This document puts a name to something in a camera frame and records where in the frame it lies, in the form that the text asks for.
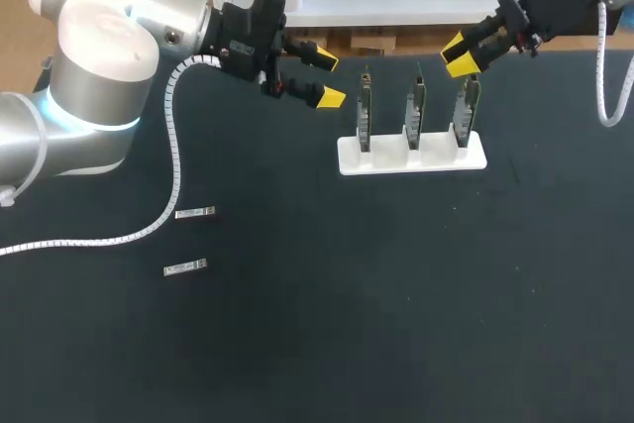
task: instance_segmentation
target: small metal part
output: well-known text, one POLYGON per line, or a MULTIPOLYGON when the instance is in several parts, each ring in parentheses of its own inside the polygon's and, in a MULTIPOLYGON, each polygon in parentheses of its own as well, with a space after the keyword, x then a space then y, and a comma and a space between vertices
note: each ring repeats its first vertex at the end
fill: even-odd
POLYGON ((174 266, 168 266, 163 269, 163 276, 174 276, 176 274, 183 274, 185 272, 198 271, 207 267, 207 260, 196 260, 195 262, 176 264, 174 266))
POLYGON ((372 124, 372 80, 369 73, 361 76, 361 96, 357 98, 357 129, 362 153, 370 152, 372 124))
POLYGON ((184 218, 206 217, 216 215, 216 207, 194 208, 192 210, 180 210, 176 212, 176 220, 184 218))
POLYGON ((405 110, 405 134, 410 151, 418 151, 420 148, 420 135, 423 134, 423 117, 425 116, 425 103, 427 102, 427 88, 425 79, 418 64, 418 76, 412 91, 407 95, 407 108, 405 110))
POLYGON ((51 69, 53 67, 53 56, 50 55, 42 62, 42 69, 51 69))
POLYGON ((178 45, 180 43, 180 35, 170 30, 165 33, 165 41, 168 45, 178 45))
POLYGON ((454 134, 456 135, 458 147, 461 149, 469 145, 469 137, 474 128, 480 92, 481 88, 477 76, 472 75, 465 81, 465 86, 458 93, 456 110, 454 111, 454 134))

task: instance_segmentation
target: black table surface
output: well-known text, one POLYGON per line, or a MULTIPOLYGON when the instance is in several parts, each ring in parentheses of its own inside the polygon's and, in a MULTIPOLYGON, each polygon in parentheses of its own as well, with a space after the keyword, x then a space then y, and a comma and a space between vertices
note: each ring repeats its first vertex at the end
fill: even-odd
MULTIPOLYGON (((179 208, 218 218, 0 259, 0 420, 633 421, 634 113, 599 125, 593 57, 509 55, 482 77, 486 170, 373 177, 338 172, 360 73, 374 132, 394 133, 419 60, 438 131, 460 82, 435 56, 343 60, 339 112, 192 68, 174 106, 179 208)), ((628 59, 608 56, 612 104, 628 59)), ((0 211, 0 246, 154 220, 170 67, 124 164, 37 182, 0 211)))

